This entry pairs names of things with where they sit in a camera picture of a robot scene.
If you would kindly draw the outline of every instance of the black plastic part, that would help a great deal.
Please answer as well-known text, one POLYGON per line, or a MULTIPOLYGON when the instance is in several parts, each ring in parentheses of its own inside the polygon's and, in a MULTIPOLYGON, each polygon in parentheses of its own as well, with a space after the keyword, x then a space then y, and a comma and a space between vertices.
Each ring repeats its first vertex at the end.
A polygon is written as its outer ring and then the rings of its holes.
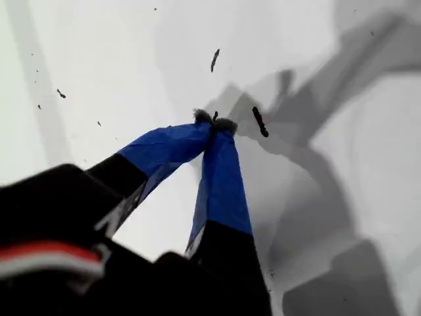
POLYGON ((118 153, 87 172, 125 198, 131 196, 147 180, 146 174, 118 153))
POLYGON ((272 314, 252 235, 207 221, 191 261, 218 276, 248 315, 272 314))

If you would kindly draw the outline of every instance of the white surface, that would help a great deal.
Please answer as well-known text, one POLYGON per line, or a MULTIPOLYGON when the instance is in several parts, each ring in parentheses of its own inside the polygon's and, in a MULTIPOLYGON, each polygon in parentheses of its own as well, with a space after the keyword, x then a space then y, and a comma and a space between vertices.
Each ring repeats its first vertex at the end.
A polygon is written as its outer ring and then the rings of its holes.
MULTIPOLYGON (((218 110, 239 122, 275 314, 419 315, 420 23, 404 0, 2 0, 0 181, 89 167, 218 110)), ((151 259, 183 252, 199 165, 115 238, 151 259)))

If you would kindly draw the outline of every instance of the blue electrical tape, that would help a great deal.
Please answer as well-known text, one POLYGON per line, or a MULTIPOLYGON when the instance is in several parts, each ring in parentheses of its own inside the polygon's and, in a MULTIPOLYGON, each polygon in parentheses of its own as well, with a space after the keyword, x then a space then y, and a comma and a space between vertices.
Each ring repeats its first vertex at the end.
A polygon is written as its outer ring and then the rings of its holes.
POLYGON ((207 122, 169 126, 152 130, 119 151, 148 176, 143 201, 183 163, 202 153, 212 134, 207 122))
POLYGON ((253 234, 238 153, 228 132, 216 133, 205 150, 189 245, 206 221, 253 234))

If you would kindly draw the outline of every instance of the black debris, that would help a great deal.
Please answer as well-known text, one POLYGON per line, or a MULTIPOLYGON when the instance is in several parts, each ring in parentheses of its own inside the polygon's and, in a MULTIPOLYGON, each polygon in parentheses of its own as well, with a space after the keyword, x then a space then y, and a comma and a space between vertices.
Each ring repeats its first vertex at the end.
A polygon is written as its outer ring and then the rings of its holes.
POLYGON ((263 135, 264 137, 269 137, 269 133, 268 133, 268 131, 266 130, 266 127, 265 127, 265 125, 264 125, 264 123, 263 123, 263 120, 262 120, 262 115, 260 115, 259 109, 258 109, 258 108, 256 108, 256 107, 253 107, 253 114, 254 114, 254 116, 255 116, 255 119, 256 119, 256 121, 257 121, 257 124, 258 124, 258 125, 259 125, 259 127, 260 127, 260 132, 262 133, 262 135, 263 135))
POLYGON ((215 67, 216 59, 219 56, 219 48, 215 51, 215 54, 213 55, 212 64, 210 64, 210 72, 213 72, 213 68, 215 67))
POLYGON ((57 89, 57 92, 59 93, 59 95, 60 95, 63 99, 66 99, 66 96, 65 96, 63 93, 61 93, 61 92, 60 92, 60 89, 57 89))

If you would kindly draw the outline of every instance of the dark speck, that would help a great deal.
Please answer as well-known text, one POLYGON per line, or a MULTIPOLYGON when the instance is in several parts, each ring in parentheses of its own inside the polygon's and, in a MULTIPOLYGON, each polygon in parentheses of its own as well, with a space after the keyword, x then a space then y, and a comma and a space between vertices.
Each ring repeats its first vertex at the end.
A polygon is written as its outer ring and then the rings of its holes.
POLYGON ((255 116, 255 119, 257 121, 257 124, 260 128, 260 132, 264 137, 269 137, 269 133, 263 123, 262 115, 259 112, 259 109, 257 107, 252 108, 253 115, 255 116))
POLYGON ((66 96, 65 96, 63 93, 61 93, 61 92, 60 92, 60 89, 57 89, 57 92, 59 93, 59 95, 60 95, 63 99, 66 99, 66 96))
POLYGON ((213 68, 215 67, 216 64, 216 59, 219 56, 219 48, 215 51, 215 54, 213 55, 213 60, 212 63, 210 64, 210 72, 213 72, 213 68))

